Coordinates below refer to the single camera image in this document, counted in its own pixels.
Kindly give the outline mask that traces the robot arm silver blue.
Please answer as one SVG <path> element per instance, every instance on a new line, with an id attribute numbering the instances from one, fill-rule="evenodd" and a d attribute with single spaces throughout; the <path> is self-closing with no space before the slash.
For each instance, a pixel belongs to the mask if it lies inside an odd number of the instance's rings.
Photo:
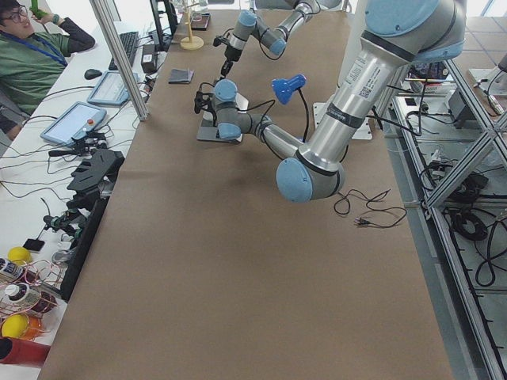
<path id="1" fill-rule="evenodd" d="M 240 111 L 238 88 L 226 78 L 217 81 L 211 97 L 218 135 L 224 140 L 255 135 L 278 155 L 276 183 L 286 200 L 304 203 L 330 197 L 345 181 L 341 152 L 395 71 L 458 56 L 466 13 L 465 1 L 369 1 L 361 50 L 308 141 L 290 135 L 267 116 Z"/>
<path id="2" fill-rule="evenodd" d="M 321 11 L 339 8 L 341 4 L 341 1 L 255 1 L 252 7 L 240 12 L 233 29 L 216 36 L 213 41 L 215 47 L 226 46 L 220 77 L 226 78 L 233 64 L 240 60 L 250 37 L 258 41 L 266 57 L 277 60 L 284 54 L 288 39 L 297 28 Z M 256 13 L 258 9 L 287 10 L 289 15 L 278 26 L 271 28 Z"/>

